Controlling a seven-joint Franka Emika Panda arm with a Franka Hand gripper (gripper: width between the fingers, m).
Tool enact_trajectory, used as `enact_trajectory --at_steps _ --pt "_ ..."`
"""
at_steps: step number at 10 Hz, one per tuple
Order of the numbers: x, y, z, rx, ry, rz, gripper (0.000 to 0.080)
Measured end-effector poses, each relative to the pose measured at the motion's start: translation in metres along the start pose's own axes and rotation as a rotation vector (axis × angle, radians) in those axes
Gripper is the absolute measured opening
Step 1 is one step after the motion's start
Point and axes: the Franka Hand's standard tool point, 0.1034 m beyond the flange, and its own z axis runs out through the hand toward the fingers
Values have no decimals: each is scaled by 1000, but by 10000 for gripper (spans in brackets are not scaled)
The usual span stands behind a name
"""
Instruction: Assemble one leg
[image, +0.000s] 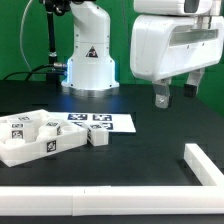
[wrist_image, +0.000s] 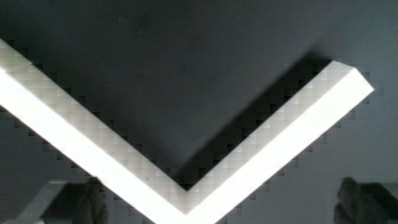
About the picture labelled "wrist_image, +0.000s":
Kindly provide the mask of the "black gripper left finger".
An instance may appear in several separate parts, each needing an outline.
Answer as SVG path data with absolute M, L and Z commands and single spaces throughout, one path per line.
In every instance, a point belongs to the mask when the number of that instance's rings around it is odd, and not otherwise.
M 108 210 L 101 182 L 49 181 L 10 220 L 10 224 L 106 224 Z

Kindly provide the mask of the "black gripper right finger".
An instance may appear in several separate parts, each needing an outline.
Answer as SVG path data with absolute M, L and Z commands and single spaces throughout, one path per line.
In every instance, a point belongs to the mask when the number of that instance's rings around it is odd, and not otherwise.
M 379 183 L 342 178 L 333 224 L 398 224 L 398 198 Z

